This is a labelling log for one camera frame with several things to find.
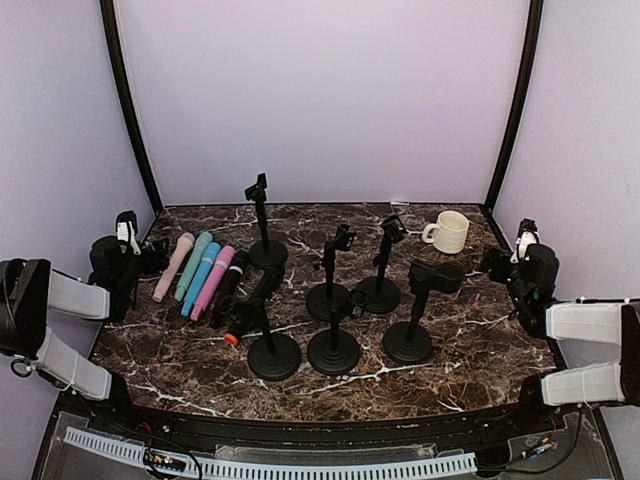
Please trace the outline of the cream pink microphone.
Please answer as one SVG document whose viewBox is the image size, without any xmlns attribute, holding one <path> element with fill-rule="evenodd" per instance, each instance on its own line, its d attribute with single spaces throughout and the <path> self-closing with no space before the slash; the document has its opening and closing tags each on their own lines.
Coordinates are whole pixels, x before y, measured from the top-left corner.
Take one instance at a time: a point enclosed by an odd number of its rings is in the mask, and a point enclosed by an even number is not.
<svg viewBox="0 0 640 480">
<path fill-rule="evenodd" d="M 153 300 L 161 302 L 176 276 L 186 255 L 191 251 L 195 237 L 191 233 L 183 233 L 177 240 L 176 247 L 170 257 L 168 267 L 162 273 L 153 293 Z"/>
</svg>

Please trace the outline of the mint green microphone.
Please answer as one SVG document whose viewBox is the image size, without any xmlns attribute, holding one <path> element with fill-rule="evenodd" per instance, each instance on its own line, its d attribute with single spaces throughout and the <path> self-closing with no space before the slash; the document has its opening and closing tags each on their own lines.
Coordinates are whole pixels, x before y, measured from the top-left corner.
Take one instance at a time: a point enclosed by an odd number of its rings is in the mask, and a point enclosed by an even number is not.
<svg viewBox="0 0 640 480">
<path fill-rule="evenodd" d="M 184 300 L 199 267 L 203 253 L 205 249 L 212 243 L 212 241 L 213 235 L 208 231 L 201 233 L 197 237 L 192 253 L 189 257 L 189 260 L 187 261 L 186 267 L 184 268 L 182 276 L 176 287 L 174 295 L 174 299 L 176 301 L 181 302 Z"/>
</svg>

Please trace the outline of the blue microphone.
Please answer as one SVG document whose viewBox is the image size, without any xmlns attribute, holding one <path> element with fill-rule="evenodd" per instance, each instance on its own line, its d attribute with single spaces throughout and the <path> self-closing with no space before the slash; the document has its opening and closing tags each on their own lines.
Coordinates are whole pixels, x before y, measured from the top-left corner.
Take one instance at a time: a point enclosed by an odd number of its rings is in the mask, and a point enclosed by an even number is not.
<svg viewBox="0 0 640 480">
<path fill-rule="evenodd" d="M 183 317 L 189 317 L 195 305 L 195 302 L 206 282 L 215 260 L 221 250 L 221 245 L 217 242 L 211 242 L 204 250 L 196 273 L 187 290 L 184 303 L 181 309 Z"/>
</svg>

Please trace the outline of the black mic stand blue mic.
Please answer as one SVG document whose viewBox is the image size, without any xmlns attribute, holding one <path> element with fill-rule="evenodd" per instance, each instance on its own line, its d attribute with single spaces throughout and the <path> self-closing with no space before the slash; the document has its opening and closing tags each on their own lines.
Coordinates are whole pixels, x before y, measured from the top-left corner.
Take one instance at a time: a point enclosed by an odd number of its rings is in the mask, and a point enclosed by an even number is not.
<svg viewBox="0 0 640 480">
<path fill-rule="evenodd" d="M 286 246 L 271 239 L 268 234 L 268 221 L 265 209 L 267 178 L 265 173 L 257 175 L 256 183 L 245 189 L 245 198 L 255 204 L 256 219 L 260 231 L 260 240 L 249 249 L 249 261 L 252 266 L 266 270 L 269 267 L 283 266 L 288 258 Z"/>
</svg>

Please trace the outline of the black microphone orange base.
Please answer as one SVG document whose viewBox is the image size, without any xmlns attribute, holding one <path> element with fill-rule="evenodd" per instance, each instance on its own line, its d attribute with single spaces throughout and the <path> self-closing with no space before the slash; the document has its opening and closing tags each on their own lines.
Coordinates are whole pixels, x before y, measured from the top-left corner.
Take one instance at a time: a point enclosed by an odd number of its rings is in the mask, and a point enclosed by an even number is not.
<svg viewBox="0 0 640 480">
<path fill-rule="evenodd" d="M 264 271 L 259 283 L 246 300 L 237 300 L 232 295 L 224 298 L 223 316 L 232 319 L 231 326 L 224 334 L 224 340 L 227 344 L 237 346 L 251 326 L 260 326 L 264 317 L 261 313 L 264 304 L 280 286 L 284 273 L 284 266 L 271 267 Z"/>
</svg>

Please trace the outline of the black mic stand cream mic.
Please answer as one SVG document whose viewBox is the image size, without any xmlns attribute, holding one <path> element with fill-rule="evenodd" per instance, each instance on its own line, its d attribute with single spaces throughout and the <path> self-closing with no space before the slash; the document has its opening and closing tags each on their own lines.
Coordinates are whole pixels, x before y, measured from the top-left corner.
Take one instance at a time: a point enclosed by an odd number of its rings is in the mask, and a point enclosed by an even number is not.
<svg viewBox="0 0 640 480">
<path fill-rule="evenodd" d="M 348 224 L 340 224 L 333 239 L 325 242 L 322 257 L 313 264 L 315 270 L 323 268 L 325 271 L 325 282 L 312 287 L 305 299 L 308 313 L 317 320 L 329 321 L 332 308 L 338 307 L 348 296 L 347 288 L 335 283 L 335 260 L 338 251 L 351 249 L 355 236 Z"/>
</svg>

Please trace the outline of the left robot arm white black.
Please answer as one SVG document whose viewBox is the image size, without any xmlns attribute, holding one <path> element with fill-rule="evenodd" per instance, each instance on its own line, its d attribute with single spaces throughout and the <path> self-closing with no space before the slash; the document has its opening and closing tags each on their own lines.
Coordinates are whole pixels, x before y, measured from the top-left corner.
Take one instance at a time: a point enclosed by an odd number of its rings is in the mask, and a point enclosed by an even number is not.
<svg viewBox="0 0 640 480">
<path fill-rule="evenodd" d="M 141 427 L 126 381 L 72 348 L 48 325 L 54 311 L 89 322 L 120 322 L 136 306 L 139 279 L 169 264 L 169 240 L 141 247 L 114 236 L 91 247 L 89 280 L 61 272 L 47 259 L 1 262 L 1 353 L 14 375 L 36 372 L 62 391 L 102 403 L 103 421 L 120 436 Z"/>
</svg>

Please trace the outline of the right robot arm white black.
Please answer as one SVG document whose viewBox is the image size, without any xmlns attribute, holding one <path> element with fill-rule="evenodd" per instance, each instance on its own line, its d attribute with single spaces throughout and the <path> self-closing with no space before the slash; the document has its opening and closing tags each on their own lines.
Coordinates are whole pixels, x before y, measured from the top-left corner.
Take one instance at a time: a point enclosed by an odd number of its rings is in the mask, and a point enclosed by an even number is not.
<svg viewBox="0 0 640 480">
<path fill-rule="evenodd" d="M 524 253 L 487 248 L 480 270 L 507 287 L 520 325 L 532 337 L 611 344 L 620 358 L 527 378 L 510 424 L 521 434 L 534 432 L 549 407 L 569 404 L 639 405 L 639 301 L 554 298 L 560 262 L 554 250 L 530 244 Z"/>
</svg>

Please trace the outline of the beige mug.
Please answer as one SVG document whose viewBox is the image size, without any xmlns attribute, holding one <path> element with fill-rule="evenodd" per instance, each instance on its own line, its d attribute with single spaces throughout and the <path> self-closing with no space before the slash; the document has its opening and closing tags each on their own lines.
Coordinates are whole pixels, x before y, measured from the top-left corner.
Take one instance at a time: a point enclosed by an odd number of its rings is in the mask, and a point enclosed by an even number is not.
<svg viewBox="0 0 640 480">
<path fill-rule="evenodd" d="M 435 223 L 425 226 L 422 241 L 433 245 L 447 255 L 460 253 L 465 246 L 470 222 L 463 214 L 447 210 L 441 212 Z"/>
</svg>

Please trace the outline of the black front table rail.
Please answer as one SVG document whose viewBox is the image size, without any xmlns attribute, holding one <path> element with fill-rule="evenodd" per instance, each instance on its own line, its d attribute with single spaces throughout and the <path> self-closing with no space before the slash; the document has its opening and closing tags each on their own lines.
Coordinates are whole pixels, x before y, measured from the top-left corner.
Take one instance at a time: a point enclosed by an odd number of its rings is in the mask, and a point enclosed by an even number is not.
<svg viewBox="0 0 640 480">
<path fill-rule="evenodd" d="M 90 425 L 110 433 L 131 430 L 139 439 L 152 437 L 154 445 L 202 452 L 222 446 L 346 450 L 431 444 L 439 451 L 500 450 L 521 435 L 548 432 L 556 439 L 568 425 L 561 411 L 527 419 L 514 404 L 471 413 L 356 422 L 238 420 L 148 407 L 135 407 L 128 419 L 86 401 L 80 407 Z"/>
</svg>

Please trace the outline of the left black frame post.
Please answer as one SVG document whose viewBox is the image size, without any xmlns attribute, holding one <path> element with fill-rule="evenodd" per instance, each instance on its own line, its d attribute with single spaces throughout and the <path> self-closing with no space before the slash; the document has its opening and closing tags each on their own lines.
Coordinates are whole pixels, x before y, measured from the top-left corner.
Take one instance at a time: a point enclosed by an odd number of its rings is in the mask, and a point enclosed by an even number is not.
<svg viewBox="0 0 640 480">
<path fill-rule="evenodd" d="M 159 215 L 163 211 L 164 205 L 152 172 L 134 106 L 116 18 L 116 2 L 100 0 L 99 5 L 111 70 L 128 138 L 152 211 L 155 215 Z"/>
</svg>

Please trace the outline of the black frame post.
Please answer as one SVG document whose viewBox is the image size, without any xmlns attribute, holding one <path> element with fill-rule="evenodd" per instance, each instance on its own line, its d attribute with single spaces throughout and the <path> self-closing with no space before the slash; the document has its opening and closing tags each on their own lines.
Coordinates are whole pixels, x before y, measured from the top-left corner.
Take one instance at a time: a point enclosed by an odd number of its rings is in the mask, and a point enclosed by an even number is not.
<svg viewBox="0 0 640 480">
<path fill-rule="evenodd" d="M 484 201 L 484 207 L 489 212 L 495 210 L 515 147 L 533 72 L 543 10 L 543 0 L 531 0 L 529 2 L 522 52 L 509 115 L 494 172 Z"/>
<path fill-rule="evenodd" d="M 100 0 L 99 5 L 111 70 L 128 138 L 152 211 L 155 215 L 159 215 L 163 211 L 164 205 L 152 172 L 134 106 L 116 18 L 116 2 Z"/>
</svg>

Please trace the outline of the right black frame post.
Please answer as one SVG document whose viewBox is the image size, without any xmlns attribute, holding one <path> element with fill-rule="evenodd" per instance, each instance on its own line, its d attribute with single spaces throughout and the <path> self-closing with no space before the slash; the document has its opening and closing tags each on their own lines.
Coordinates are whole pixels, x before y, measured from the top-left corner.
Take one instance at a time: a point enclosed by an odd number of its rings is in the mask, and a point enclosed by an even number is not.
<svg viewBox="0 0 640 480">
<path fill-rule="evenodd" d="M 495 210 L 515 147 L 533 72 L 543 10 L 543 0 L 531 0 L 529 2 L 522 52 L 509 115 L 494 172 L 484 201 L 484 207 L 489 212 Z"/>
</svg>

